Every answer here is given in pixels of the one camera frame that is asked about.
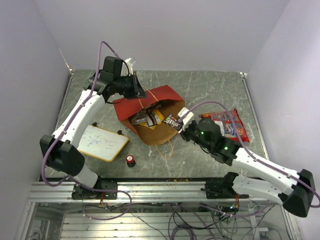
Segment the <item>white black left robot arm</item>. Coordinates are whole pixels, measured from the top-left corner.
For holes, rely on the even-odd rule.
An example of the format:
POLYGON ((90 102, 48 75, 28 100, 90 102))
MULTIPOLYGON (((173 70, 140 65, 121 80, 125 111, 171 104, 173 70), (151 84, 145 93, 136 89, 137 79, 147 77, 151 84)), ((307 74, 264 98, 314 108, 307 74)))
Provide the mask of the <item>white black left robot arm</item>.
POLYGON ((119 94, 129 100, 147 97, 133 70, 135 62, 133 57, 123 60, 107 56, 103 66, 98 66, 96 73, 85 83, 76 106, 62 125, 51 135, 42 136, 39 142, 43 154, 41 177, 48 186, 56 187, 61 182, 48 182, 46 167, 85 186, 84 192, 89 198, 96 199, 101 195, 102 186, 97 183, 99 176, 85 164, 78 146, 91 119, 112 95, 119 94))

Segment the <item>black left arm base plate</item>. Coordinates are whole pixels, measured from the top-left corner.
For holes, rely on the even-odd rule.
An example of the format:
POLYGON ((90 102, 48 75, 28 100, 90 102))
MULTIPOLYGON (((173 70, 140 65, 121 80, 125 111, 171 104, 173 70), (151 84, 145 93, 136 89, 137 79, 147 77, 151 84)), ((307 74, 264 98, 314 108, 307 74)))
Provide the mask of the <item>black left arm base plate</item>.
POLYGON ((94 186, 94 189, 84 187, 82 185, 75 185, 71 198, 73 200, 95 200, 95 199, 107 199, 115 200, 117 198, 118 185, 116 182, 99 180, 94 186))

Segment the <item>yellow snack packet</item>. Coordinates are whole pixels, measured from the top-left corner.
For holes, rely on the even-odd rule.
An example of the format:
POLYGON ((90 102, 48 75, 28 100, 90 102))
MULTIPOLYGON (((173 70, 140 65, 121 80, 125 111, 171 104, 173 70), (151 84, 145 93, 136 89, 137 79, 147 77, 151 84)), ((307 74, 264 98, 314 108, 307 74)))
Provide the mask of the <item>yellow snack packet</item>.
POLYGON ((139 123, 140 126, 154 130, 156 126, 162 124, 164 115, 158 109, 147 110, 144 119, 146 121, 139 123))

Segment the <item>purple M&M's packet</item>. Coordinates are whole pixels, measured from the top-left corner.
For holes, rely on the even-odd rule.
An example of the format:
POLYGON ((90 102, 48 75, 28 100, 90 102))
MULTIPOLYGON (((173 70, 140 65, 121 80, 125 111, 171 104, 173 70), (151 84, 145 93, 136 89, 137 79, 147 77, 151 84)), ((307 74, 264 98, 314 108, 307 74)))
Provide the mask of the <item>purple M&M's packet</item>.
POLYGON ((168 115, 165 119, 162 120, 162 123, 167 124, 168 126, 179 131, 182 127, 182 123, 179 122, 172 114, 168 115))

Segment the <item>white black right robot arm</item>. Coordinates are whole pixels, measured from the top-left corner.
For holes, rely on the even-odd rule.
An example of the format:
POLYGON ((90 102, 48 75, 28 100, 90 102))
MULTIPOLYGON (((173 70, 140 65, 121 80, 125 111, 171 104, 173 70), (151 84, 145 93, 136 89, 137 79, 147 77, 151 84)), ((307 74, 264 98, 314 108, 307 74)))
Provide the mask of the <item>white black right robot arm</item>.
POLYGON ((253 173, 248 178, 228 173, 220 186, 221 194, 231 198, 235 194, 264 198, 283 206, 289 213, 305 218, 315 196, 313 174, 296 171, 271 162, 242 146, 240 142, 222 136, 220 127, 211 119, 181 120, 179 130, 185 141, 193 141, 217 162, 253 173))

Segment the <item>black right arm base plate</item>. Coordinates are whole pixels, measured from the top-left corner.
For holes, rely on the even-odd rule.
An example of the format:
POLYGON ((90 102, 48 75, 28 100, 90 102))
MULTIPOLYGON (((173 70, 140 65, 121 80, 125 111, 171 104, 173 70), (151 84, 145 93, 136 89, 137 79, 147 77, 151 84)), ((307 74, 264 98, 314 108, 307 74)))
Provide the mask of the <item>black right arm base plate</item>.
POLYGON ((234 181, 238 176, 238 173, 228 172, 224 177, 202 177, 196 180, 205 182, 204 187, 200 190, 205 192, 207 199, 235 199, 237 195, 240 199, 248 199, 248 194, 236 193, 233 190, 234 181))

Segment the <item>red paper bag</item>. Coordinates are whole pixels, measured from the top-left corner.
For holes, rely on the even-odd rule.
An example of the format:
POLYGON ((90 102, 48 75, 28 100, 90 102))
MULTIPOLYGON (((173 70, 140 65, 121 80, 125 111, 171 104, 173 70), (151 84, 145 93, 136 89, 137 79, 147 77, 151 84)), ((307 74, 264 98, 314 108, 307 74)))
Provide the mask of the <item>red paper bag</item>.
POLYGON ((169 143, 170 140, 178 133, 168 124, 161 123, 154 129, 142 125, 133 125, 131 120, 137 113, 154 108, 160 105, 159 112, 166 118, 169 115, 176 117, 179 111, 185 107, 185 100, 175 92, 169 85, 163 85, 153 89, 147 89, 146 98, 122 99, 114 105, 118 120, 134 132, 139 139, 148 146, 155 146, 169 143))

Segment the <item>red candy assortment bag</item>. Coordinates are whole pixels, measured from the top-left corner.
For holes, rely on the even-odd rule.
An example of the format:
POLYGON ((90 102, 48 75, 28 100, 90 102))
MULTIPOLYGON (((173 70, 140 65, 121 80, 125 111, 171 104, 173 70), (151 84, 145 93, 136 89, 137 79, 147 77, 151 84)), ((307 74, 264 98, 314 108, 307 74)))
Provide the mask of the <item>red candy assortment bag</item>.
POLYGON ((235 126, 233 125, 232 120, 226 111, 207 112, 207 113, 199 114, 198 116, 200 118, 209 118, 213 120, 214 123, 220 127, 220 132, 224 137, 229 138, 233 141, 239 142, 239 138, 236 133, 237 131, 239 136, 241 137, 241 140, 243 142, 249 143, 250 142, 249 136, 247 134, 247 131, 245 129, 245 126, 242 120, 239 117, 237 109, 234 108, 229 112, 233 118, 235 126))

